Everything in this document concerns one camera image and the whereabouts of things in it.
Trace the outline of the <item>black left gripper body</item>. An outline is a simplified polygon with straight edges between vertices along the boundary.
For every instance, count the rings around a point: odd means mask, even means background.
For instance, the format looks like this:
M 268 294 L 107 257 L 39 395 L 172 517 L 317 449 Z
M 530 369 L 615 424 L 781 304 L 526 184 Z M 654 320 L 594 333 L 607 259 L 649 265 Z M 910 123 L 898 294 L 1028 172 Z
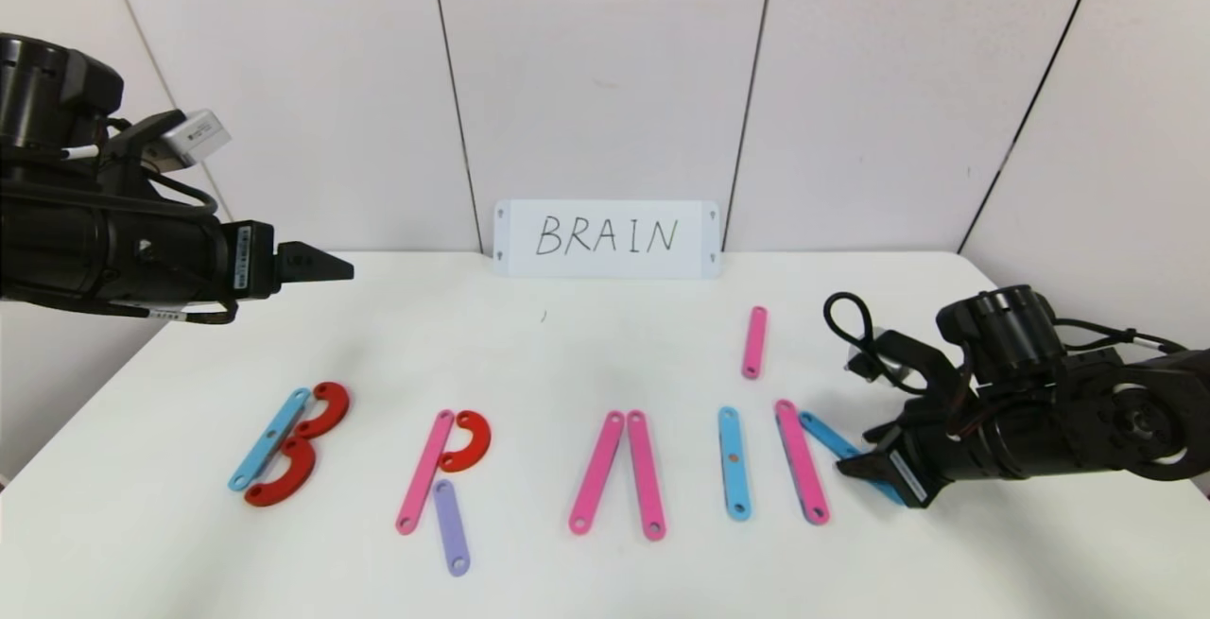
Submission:
M 266 299 L 277 290 L 273 228 L 265 222 L 105 215 L 106 301 L 217 303 Z

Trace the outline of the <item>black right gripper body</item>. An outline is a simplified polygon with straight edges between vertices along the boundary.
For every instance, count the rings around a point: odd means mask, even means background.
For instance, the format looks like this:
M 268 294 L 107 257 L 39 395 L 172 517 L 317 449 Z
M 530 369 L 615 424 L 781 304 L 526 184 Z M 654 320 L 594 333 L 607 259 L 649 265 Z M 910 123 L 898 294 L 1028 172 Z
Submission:
M 895 488 L 908 507 L 930 507 L 941 490 L 957 481 L 986 478 L 976 439 L 955 441 L 943 429 L 943 405 L 910 398 L 893 421 L 874 428 L 874 451 L 891 453 L 905 485 Z

